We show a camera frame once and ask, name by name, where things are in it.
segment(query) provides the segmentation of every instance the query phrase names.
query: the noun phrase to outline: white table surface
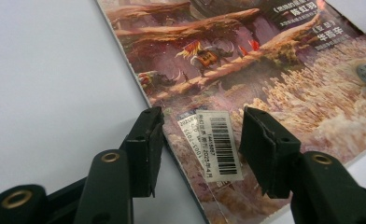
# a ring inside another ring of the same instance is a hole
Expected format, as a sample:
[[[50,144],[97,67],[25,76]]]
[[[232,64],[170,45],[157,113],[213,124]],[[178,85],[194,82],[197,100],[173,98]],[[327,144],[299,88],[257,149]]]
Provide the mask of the white table surface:
[[[366,0],[330,0],[366,32]],[[93,0],[0,0],[0,192],[52,193],[118,148],[147,108]],[[366,187],[366,154],[349,167]],[[134,199],[135,223],[204,223],[172,157],[156,198]],[[291,214],[273,223],[293,223]]]

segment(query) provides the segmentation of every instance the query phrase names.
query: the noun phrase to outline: white label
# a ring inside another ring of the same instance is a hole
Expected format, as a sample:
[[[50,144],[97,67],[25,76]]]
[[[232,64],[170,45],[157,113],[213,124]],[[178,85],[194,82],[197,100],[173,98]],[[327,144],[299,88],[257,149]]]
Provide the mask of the white label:
[[[201,150],[199,141],[200,134],[198,132],[197,126],[197,115],[193,114],[184,119],[181,119],[180,121],[178,121],[178,124],[183,134],[189,141],[189,144],[195,155],[197,156],[198,161],[203,164],[203,152]]]
[[[243,180],[229,113],[196,112],[206,182]]]

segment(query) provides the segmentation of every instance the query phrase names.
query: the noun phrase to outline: illustrated book cover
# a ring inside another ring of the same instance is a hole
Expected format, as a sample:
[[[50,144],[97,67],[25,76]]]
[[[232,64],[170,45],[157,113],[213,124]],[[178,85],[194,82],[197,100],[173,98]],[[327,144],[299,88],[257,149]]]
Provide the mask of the illustrated book cover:
[[[237,150],[245,106],[277,119],[301,152],[347,163],[366,150],[366,34],[324,0],[97,1],[132,68],[116,76],[162,107],[206,222],[261,223],[289,203],[261,194]]]

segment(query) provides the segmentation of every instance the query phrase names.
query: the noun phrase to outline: black clamp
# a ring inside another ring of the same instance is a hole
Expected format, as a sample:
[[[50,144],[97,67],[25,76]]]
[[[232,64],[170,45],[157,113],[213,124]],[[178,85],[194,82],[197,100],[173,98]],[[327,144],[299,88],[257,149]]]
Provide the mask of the black clamp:
[[[245,108],[240,152],[262,192],[287,198],[297,224],[366,223],[366,189],[334,157],[301,142],[268,113]]]
[[[133,197],[154,195],[161,165],[160,107],[143,111],[120,149],[92,161],[88,177],[46,195],[38,185],[0,194],[0,224],[133,223]]]

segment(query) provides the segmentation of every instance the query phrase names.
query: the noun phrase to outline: brass insert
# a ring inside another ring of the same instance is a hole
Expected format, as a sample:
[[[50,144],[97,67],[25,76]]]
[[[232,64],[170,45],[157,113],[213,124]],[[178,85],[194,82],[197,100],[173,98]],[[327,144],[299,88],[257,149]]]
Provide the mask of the brass insert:
[[[112,162],[112,161],[116,161],[118,160],[120,157],[119,154],[115,153],[115,152],[110,152],[110,153],[107,153],[105,154],[103,157],[102,157],[102,161],[104,162]]]
[[[332,160],[329,157],[325,157],[320,154],[316,154],[316,155],[312,156],[312,160],[319,162],[321,164],[325,164],[325,165],[332,164]]]
[[[27,189],[20,189],[8,195],[3,201],[2,206],[6,209],[16,208],[27,203],[32,198],[33,193]]]

